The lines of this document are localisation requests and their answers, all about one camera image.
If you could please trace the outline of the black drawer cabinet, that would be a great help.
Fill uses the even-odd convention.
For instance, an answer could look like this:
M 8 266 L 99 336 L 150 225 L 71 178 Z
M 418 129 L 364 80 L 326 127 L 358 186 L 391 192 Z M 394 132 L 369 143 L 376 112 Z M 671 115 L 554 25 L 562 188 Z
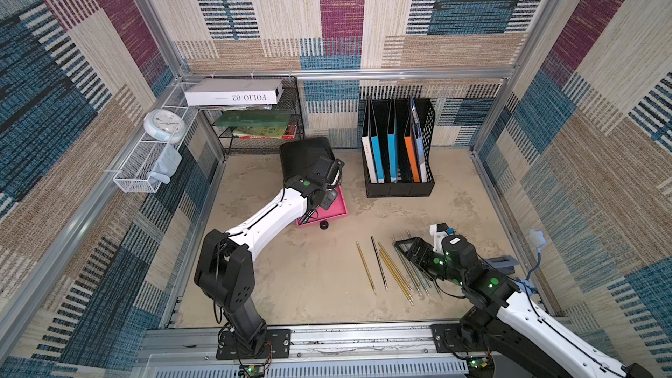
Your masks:
M 324 136 L 284 143 L 279 147 L 283 181 L 306 176 L 321 158 L 335 160 L 329 139 Z

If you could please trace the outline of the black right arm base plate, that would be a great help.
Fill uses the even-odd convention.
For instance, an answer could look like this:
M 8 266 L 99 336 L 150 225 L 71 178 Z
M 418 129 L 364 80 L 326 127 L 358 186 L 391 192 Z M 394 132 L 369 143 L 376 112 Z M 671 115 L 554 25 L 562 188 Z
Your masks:
M 439 354 L 467 355 L 472 351 L 462 335 L 459 323 L 432 323 L 430 331 L 436 352 Z

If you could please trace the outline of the pink top drawer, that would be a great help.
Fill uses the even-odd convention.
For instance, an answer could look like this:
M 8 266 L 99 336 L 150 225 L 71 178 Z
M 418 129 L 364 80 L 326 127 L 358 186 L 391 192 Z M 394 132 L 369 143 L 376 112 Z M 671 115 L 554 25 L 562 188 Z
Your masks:
M 331 222 L 333 220 L 348 216 L 348 207 L 346 206 L 345 198 L 342 195 L 342 186 L 336 188 L 337 198 L 334 200 L 330 208 L 318 208 L 316 213 L 304 224 L 300 220 L 295 221 L 298 228 L 308 227 L 311 225 L 319 226 L 321 222 Z

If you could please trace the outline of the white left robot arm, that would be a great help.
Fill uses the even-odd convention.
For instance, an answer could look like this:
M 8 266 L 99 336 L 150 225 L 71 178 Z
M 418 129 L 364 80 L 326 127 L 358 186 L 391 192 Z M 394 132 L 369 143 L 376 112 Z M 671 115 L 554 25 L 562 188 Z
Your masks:
M 305 175 L 285 180 L 283 188 L 248 220 L 226 232 L 213 229 L 204 238 L 194 283 L 226 320 L 218 335 L 222 349 L 239 358 L 272 355 L 268 326 L 252 301 L 254 262 L 292 222 L 307 222 L 318 208 L 330 208 L 338 196 L 345 163 L 319 157 Z

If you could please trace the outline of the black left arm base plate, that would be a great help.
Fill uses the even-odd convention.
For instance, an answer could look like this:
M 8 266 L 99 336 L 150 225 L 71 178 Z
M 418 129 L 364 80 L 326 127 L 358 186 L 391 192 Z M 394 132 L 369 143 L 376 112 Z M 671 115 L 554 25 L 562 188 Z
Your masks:
M 292 330 L 265 330 L 251 339 L 243 339 L 231 327 L 222 327 L 217 336 L 217 361 L 287 359 L 292 344 Z

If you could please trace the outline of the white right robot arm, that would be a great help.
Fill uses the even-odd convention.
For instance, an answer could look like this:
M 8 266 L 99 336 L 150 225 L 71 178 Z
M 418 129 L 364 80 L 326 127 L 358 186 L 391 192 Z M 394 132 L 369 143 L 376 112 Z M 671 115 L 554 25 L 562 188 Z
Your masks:
M 492 349 L 535 377 L 649 377 L 590 345 L 535 304 L 523 285 L 495 269 L 467 238 L 446 224 L 396 241 L 401 256 L 433 282 L 460 287 L 472 308 L 460 319 L 460 346 Z

